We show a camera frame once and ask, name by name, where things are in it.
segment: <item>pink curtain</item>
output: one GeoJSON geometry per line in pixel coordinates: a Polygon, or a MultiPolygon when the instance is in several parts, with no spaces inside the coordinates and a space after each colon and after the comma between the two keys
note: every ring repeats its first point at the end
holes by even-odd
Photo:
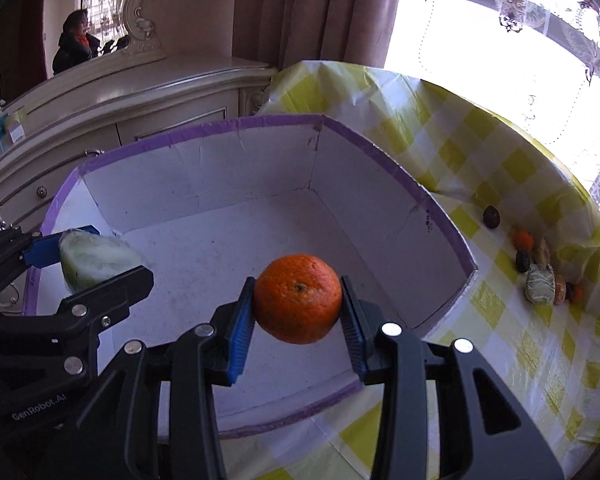
{"type": "Polygon", "coordinates": [[[284,68],[329,59],[382,68],[398,0],[235,0],[233,54],[284,68]]]}

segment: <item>yellow checkered tablecloth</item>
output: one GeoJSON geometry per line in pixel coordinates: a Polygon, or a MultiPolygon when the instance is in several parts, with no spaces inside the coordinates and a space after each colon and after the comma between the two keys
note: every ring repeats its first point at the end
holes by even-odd
{"type": "MultiPolygon", "coordinates": [[[[419,79],[336,62],[278,74],[260,114],[321,113],[363,134],[427,187],[468,241],[479,278],[429,333],[471,339],[573,475],[600,442],[600,214],[551,153],[512,124],[419,79]],[[485,206],[502,224],[482,225],[485,206]],[[582,304],[532,306],[514,268],[510,229],[545,236],[554,266],[581,281],[582,304]]],[[[368,478],[381,387],[288,428],[224,441],[232,479],[368,478]]],[[[429,407],[429,475],[438,477],[429,407]]]]}

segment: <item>small orange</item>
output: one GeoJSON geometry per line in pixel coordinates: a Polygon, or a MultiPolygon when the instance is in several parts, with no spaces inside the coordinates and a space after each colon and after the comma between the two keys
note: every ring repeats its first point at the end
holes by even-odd
{"type": "Polygon", "coordinates": [[[511,241],[518,251],[525,250],[527,253],[531,254],[531,251],[534,250],[534,238],[522,229],[513,233],[511,241]]]}
{"type": "Polygon", "coordinates": [[[571,298],[571,303],[578,303],[582,299],[582,285],[576,283],[573,285],[573,297],[571,298]]]}
{"type": "Polygon", "coordinates": [[[309,254],[274,260],[256,280],[253,309],[259,325],[286,343],[314,343],[327,335],[340,315],[338,275],[309,254]]]}

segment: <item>purple tape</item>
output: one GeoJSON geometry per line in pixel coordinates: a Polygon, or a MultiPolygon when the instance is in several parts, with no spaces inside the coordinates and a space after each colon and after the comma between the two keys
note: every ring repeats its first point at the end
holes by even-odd
{"type": "MultiPolygon", "coordinates": [[[[201,124],[199,126],[181,126],[174,128],[173,130],[166,131],[162,134],[151,136],[148,139],[140,140],[127,144],[113,150],[112,152],[104,153],[98,157],[92,158],[77,168],[75,168],[67,180],[62,184],[62,187],[56,194],[49,210],[46,213],[45,220],[43,221],[41,232],[44,235],[50,234],[58,218],[58,213],[64,204],[70,191],[78,180],[92,171],[113,164],[124,158],[130,156],[139,155],[140,153],[150,152],[158,150],[165,146],[171,146],[180,142],[186,142],[187,140],[196,139],[200,137],[208,137],[218,134],[225,134],[228,132],[234,132],[238,130],[247,130],[249,128],[261,128],[261,127],[276,127],[276,126],[294,126],[298,124],[312,124],[317,131],[320,131],[323,126],[328,127],[334,132],[347,139],[353,145],[357,146],[363,153],[373,159],[379,164],[391,177],[393,177],[401,186],[410,193],[416,201],[427,209],[430,213],[433,221],[442,231],[446,240],[453,247],[456,256],[460,260],[462,270],[466,273],[466,281],[464,285],[451,297],[442,308],[449,308],[453,302],[470,286],[474,280],[477,267],[472,259],[469,248],[462,238],[462,235],[455,228],[453,222],[449,219],[442,208],[436,203],[429,192],[416,182],[403,168],[400,167],[391,157],[380,150],[376,145],[370,142],[365,137],[357,134],[344,124],[331,119],[326,116],[320,116],[315,114],[298,114],[298,115],[264,115],[255,117],[243,117],[230,121],[218,121],[210,124],[201,124]]],[[[37,269],[30,269],[27,276],[27,285],[24,293],[25,300],[25,314],[27,316],[35,316],[37,309],[38,291],[40,289],[40,271],[37,269]]],[[[236,430],[222,432],[222,438],[238,438],[251,434],[263,433],[266,431],[274,430],[275,428],[281,428],[288,426],[300,420],[304,420],[309,416],[315,415],[330,406],[334,406],[341,400],[349,397],[353,393],[361,389],[360,383],[353,383],[346,386],[341,391],[329,396],[327,399],[322,400],[311,406],[307,406],[302,410],[285,417],[279,421],[248,426],[245,428],[239,428],[236,430]]]]}

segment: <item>woman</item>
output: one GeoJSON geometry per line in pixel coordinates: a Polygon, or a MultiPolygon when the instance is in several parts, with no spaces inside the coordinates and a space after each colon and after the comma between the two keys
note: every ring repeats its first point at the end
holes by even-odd
{"type": "Polygon", "coordinates": [[[86,9],[74,10],[64,20],[58,41],[60,48],[52,65],[54,75],[98,57],[100,40],[87,34],[88,23],[86,9]]]}

